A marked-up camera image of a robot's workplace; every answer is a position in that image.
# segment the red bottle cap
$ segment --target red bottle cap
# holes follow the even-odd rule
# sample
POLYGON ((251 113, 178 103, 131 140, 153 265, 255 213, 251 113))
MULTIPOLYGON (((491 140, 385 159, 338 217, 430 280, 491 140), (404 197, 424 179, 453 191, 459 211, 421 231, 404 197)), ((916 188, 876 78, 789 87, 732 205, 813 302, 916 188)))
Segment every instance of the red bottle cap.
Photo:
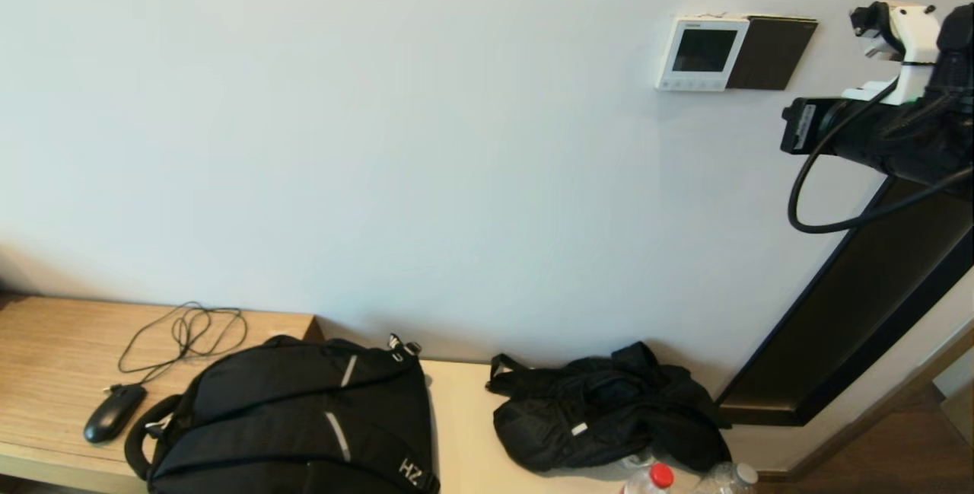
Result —
POLYGON ((669 488, 673 485, 673 470, 667 464, 653 464, 650 467, 650 480, 657 488, 669 488))

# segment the backpack handle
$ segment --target backpack handle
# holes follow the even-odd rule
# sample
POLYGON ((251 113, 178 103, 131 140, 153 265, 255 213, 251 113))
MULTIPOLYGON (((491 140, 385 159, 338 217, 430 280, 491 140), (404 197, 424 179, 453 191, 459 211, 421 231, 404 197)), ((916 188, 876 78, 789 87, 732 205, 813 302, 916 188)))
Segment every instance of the backpack handle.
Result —
POLYGON ((153 422, 160 422, 173 413, 181 400, 182 396, 164 398, 146 410, 145 414, 142 414, 142 417, 129 429, 129 435, 125 439, 125 459, 140 480, 145 480, 149 476, 149 460, 145 459, 145 453, 142 452, 142 442, 145 441, 145 436, 149 433, 146 426, 153 422))

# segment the thermostat screen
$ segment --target thermostat screen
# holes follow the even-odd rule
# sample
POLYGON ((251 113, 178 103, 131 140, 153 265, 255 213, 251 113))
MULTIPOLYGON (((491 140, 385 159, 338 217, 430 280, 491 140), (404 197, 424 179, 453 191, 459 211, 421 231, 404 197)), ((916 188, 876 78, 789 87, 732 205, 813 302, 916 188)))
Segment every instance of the thermostat screen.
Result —
POLYGON ((684 30, 673 71, 724 71, 735 37, 736 30, 684 30))

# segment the black bag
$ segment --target black bag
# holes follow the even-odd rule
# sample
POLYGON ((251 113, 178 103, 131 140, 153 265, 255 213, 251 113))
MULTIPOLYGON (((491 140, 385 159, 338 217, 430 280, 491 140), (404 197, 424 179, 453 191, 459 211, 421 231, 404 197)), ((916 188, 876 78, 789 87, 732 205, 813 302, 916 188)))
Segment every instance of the black bag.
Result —
POLYGON ((487 389, 511 398, 494 411, 494 429, 511 459, 533 472, 601 466, 651 445, 699 472, 731 461, 718 429, 731 425, 710 394, 644 344, 560 369, 497 355, 487 389))
POLYGON ((277 336, 226 356, 135 423, 126 460, 155 494, 436 494, 420 348, 390 348, 277 336))

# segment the black cable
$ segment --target black cable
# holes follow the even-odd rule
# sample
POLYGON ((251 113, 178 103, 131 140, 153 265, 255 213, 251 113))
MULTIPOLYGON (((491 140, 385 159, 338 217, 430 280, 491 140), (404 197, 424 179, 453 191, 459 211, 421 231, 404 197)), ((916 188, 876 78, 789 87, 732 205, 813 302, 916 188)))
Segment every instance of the black cable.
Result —
POLYGON ((209 356, 223 355, 227 354, 227 352, 234 351, 234 349, 239 348, 244 344, 244 340, 247 340, 247 331, 247 319, 244 317, 244 312, 239 308, 206 308, 199 302, 186 302, 185 304, 181 304, 180 306, 167 311, 163 317, 153 320, 152 323, 146 324, 145 327, 139 328, 138 331, 135 332, 135 335, 132 336, 132 340, 129 341, 129 344, 125 347, 124 351, 122 351, 122 355, 119 355, 118 369, 119 372, 126 374, 132 372, 143 372, 147 370, 148 372, 142 377, 142 380, 135 384, 137 386, 142 386, 143 384, 147 384, 156 378, 159 378, 161 375, 163 375, 163 373, 166 373, 168 369, 173 367, 175 363, 181 362, 181 360, 209 358, 209 356), (132 351, 132 347, 135 345, 135 341, 138 340, 139 336, 150 328, 156 327, 156 325, 163 323, 163 321, 170 318, 174 314, 176 314, 178 317, 175 317, 173 324, 170 325, 170 335, 173 336, 173 341, 177 343, 177 356, 175 356, 173 359, 168 359, 166 362, 156 363, 156 365, 126 368, 124 365, 125 357, 128 356, 129 352, 132 351), (199 338, 202 338, 202 336, 209 331, 210 327, 212 327, 212 316, 215 316, 215 314, 229 314, 229 316, 231 316, 229 323, 227 323, 226 327, 223 327, 223 330, 220 331, 219 335, 216 337, 216 340, 213 341, 212 346, 210 346, 208 349, 202 349, 202 351, 201 349, 196 349, 195 345, 199 341, 199 338), (202 327, 201 330, 194 330, 196 328, 197 321, 201 317, 205 318, 204 327, 202 327), (229 348, 220 349, 220 351, 217 351, 217 348, 230 331, 230 328, 232 328, 233 325, 238 321, 243 324, 243 335, 240 336, 240 340, 229 348))
POLYGON ((957 102, 957 98, 960 98, 960 95, 942 94, 939 98, 929 102, 920 110, 901 116, 894 123, 877 131, 877 137, 883 140, 883 142, 896 142, 915 138, 915 133, 908 132, 906 129, 911 129, 916 122, 926 119, 926 117, 938 116, 940 113, 946 112, 957 102))
POLYGON ((963 182, 971 177, 972 172, 974 172, 974 167, 960 169, 960 171, 954 172, 954 174, 947 176, 939 182, 936 182, 936 184, 928 186, 928 188, 925 188, 921 192, 914 193, 914 195, 909 196, 909 198, 902 199, 900 202, 892 203, 892 205, 880 207, 880 209, 870 210, 869 212, 860 214, 855 218, 849 218, 849 220, 842 220, 842 222, 823 224, 821 226, 810 226, 808 224, 801 223, 801 220, 797 219, 797 199, 799 199, 799 195, 801 194, 801 186, 804 185, 804 179, 807 178, 808 172, 811 171, 811 165, 813 165, 815 160, 817 160, 818 155, 822 154, 822 150, 829 143, 829 141, 832 140, 832 137, 835 137, 835 135, 839 133, 839 130, 845 129, 849 123, 852 123, 853 120, 856 120, 859 116, 862 116, 862 113, 865 113, 867 110, 872 108, 872 106, 879 103, 880 100, 890 95, 890 93, 896 89, 897 82, 899 82, 899 78, 895 78, 890 85, 886 86, 886 88, 880 91, 879 94, 866 102, 862 108, 850 113, 848 117, 836 124, 836 126, 832 127, 832 129, 829 130, 829 132, 826 133, 825 136, 822 137, 818 144, 813 148, 811 153, 808 154, 807 160, 804 161, 803 165, 801 165, 801 171, 799 171, 797 177, 794 178, 791 195, 788 198, 788 222, 791 223, 794 229, 803 231, 806 234, 831 234, 834 233, 834 231, 858 228, 859 226, 869 224, 870 222, 879 220, 880 218, 886 217, 894 212, 899 212, 908 206, 915 205, 916 203, 921 202, 923 199, 930 198, 930 196, 934 196, 936 193, 942 192, 954 184, 959 184, 960 182, 963 182))

